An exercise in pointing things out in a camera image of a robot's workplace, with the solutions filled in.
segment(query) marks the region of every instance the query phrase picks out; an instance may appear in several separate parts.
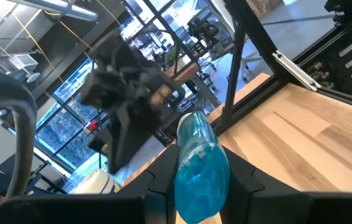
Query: window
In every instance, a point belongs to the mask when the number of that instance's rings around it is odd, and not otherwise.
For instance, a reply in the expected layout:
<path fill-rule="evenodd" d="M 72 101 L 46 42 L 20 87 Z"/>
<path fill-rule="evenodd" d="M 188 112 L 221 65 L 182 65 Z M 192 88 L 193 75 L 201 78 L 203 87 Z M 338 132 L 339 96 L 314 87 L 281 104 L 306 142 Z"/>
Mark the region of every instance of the window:
<path fill-rule="evenodd" d="M 65 109 L 61 109 L 36 135 L 36 140 L 48 149 L 49 154 L 73 137 L 83 126 Z"/>
<path fill-rule="evenodd" d="M 82 105 L 80 93 L 74 96 L 74 98 L 68 103 L 68 106 L 82 117 L 85 123 L 88 123 L 95 115 L 97 115 L 96 109 Z"/>
<path fill-rule="evenodd" d="M 11 134 L 13 134 L 14 136 L 16 136 L 16 132 L 12 129 L 12 128 L 8 128 L 7 129 Z M 33 153 L 35 155 L 37 155 L 38 157 L 40 157 L 41 161 L 48 161 L 50 163 L 50 166 L 52 166 L 52 168 L 57 171 L 60 172 L 62 175 L 66 176 L 66 177 L 70 177 L 70 174 L 68 171 L 66 171 L 64 168 L 62 168 L 58 163 L 56 163 L 55 161 L 53 161 L 52 159 L 50 159 L 47 155 L 45 155 L 40 149 L 34 147 L 33 148 Z"/>
<path fill-rule="evenodd" d="M 59 155 L 67 159 L 75 167 L 80 167 L 97 153 L 87 147 L 90 137 L 87 136 L 86 132 L 82 131 L 59 152 Z"/>
<path fill-rule="evenodd" d="M 152 38 L 152 34 L 141 34 L 141 32 L 143 32 L 143 30 L 141 30 L 140 34 L 131 42 L 130 46 L 137 47 L 148 60 L 154 60 L 153 54 L 163 51 L 160 47 L 160 42 L 158 45 Z"/>
<path fill-rule="evenodd" d="M 157 30 L 157 32 L 152 33 L 152 36 L 156 37 L 159 41 L 159 44 L 161 44 L 161 46 L 163 46 L 167 50 L 174 45 L 174 41 L 171 38 L 170 34 L 159 31 L 166 30 L 159 20 L 155 19 L 153 23 L 148 26 L 147 30 Z"/>
<path fill-rule="evenodd" d="M 186 27 L 200 10 L 208 6 L 207 0 L 177 0 L 162 13 L 162 16 L 172 30 L 176 31 L 180 27 Z"/>
<path fill-rule="evenodd" d="M 62 101 L 67 101 L 84 83 L 86 76 L 91 72 L 92 60 L 87 59 L 76 71 L 54 92 Z"/>
<path fill-rule="evenodd" d="M 126 0 L 126 2 L 136 12 L 136 14 L 141 18 L 142 21 L 148 22 L 150 19 L 153 18 L 153 13 L 148 8 L 148 6 L 144 3 L 143 0 Z"/>
<path fill-rule="evenodd" d="M 133 37 L 143 25 L 135 18 L 129 17 L 128 20 L 121 26 L 121 36 L 127 40 L 130 37 Z"/>
<path fill-rule="evenodd" d="M 156 10 L 160 10 L 169 0 L 150 0 Z"/>
<path fill-rule="evenodd" d="M 58 109 L 60 108 L 59 103 L 54 103 L 54 105 L 51 106 L 51 108 L 46 112 L 46 114 L 40 119 L 39 122 L 37 122 L 36 128 L 40 127 L 51 115 L 53 115 Z"/>

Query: wooden tabletop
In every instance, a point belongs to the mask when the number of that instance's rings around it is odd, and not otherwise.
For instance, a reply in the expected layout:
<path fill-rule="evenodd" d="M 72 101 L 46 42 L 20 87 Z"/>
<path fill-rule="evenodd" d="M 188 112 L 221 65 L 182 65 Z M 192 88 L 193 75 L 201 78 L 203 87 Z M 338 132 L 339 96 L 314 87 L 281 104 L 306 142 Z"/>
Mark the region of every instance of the wooden tabletop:
<path fill-rule="evenodd" d="M 235 101 L 267 78 L 261 74 L 252 80 L 237 92 Z M 217 108 L 208 120 L 213 121 L 220 114 L 221 109 Z M 352 192 L 352 106 L 340 101 L 288 84 L 219 136 L 219 140 L 297 190 Z M 179 216 L 177 223 L 184 223 Z M 203 223 L 221 221 L 217 214 Z"/>

